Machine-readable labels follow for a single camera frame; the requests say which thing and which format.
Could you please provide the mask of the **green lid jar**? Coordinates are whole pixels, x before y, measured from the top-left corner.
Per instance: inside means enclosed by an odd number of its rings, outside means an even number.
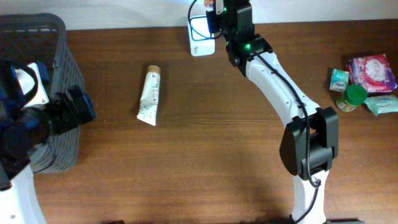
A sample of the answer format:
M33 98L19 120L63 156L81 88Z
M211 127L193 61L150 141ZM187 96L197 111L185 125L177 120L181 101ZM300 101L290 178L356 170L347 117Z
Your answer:
M348 86L336 99L337 107L344 112L351 112L360 106L368 97L366 89L357 84Z

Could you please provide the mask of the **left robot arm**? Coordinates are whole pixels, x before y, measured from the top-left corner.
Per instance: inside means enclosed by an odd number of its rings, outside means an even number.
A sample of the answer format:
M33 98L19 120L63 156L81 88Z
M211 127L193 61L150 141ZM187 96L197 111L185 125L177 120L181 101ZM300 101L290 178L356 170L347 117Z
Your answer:
M91 97L78 85L48 96L39 62L1 61L1 223L45 223L30 154L34 146L94 120Z

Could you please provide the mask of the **teal tissue packet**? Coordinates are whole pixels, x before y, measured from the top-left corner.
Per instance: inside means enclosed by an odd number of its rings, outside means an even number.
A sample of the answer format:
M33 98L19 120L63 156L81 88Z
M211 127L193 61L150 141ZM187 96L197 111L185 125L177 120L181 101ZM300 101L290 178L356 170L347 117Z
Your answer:
M330 90L343 92L348 87L349 72L334 69L331 73Z

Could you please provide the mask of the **red purple snack bag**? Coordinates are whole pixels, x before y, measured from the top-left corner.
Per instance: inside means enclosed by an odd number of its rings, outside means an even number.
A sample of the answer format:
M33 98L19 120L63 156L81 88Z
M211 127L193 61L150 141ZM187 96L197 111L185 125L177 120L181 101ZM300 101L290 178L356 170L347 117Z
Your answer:
M385 54L352 58L346 65L349 81L368 93L390 93L397 81Z

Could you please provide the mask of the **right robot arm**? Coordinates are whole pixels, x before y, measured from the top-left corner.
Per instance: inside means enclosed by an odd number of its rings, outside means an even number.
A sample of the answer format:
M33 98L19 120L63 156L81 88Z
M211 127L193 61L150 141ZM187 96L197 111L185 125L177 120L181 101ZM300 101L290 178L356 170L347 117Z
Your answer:
M338 115L321 108L288 76L271 45L255 31L249 1L219 0L206 13L211 33L226 41L231 64L253 82L284 125L281 161L293 177L292 223L326 223L325 183L338 156Z

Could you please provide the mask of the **orange tissue packet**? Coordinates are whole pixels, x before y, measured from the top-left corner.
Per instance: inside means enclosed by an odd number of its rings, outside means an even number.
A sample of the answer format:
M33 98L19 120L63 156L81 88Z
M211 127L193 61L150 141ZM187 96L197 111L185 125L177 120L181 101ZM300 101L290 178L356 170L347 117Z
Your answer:
M205 7L213 7L216 4L216 0L203 0Z

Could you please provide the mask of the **white bamboo print tube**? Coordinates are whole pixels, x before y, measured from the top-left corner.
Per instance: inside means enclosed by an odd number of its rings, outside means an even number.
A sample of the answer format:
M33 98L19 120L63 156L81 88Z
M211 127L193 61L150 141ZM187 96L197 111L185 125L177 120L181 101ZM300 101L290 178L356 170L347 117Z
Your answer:
M152 126L156 125L159 105L160 72L160 67L156 65L148 66L137 114L137 119Z

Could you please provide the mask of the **mint toilet tissue pack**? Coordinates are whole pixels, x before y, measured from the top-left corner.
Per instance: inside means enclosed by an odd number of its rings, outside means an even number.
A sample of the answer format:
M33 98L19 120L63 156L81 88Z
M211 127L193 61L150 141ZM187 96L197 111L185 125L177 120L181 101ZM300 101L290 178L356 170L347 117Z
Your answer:
M382 95L367 98L364 103L375 115L397 112L397 97L394 95Z

